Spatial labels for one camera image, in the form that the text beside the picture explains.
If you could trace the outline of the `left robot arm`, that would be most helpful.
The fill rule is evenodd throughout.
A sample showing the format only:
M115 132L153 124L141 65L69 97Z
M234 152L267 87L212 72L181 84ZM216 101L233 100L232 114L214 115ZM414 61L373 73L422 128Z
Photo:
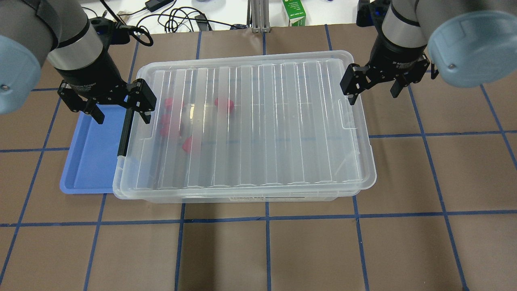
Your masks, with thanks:
M59 97L73 112L102 124L99 105L118 105L148 124L157 98L143 79L123 81L108 49L113 35L150 36L146 29L89 19L77 0L2 0L1 114L20 109L48 61L63 78Z

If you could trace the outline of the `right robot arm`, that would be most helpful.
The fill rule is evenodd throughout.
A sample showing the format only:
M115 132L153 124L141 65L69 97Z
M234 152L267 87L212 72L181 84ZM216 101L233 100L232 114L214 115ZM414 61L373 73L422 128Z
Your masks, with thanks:
M341 89L350 105L393 82L396 98L428 69L449 85L473 88L516 71L515 0L360 0L356 24L377 38L364 66L350 64Z

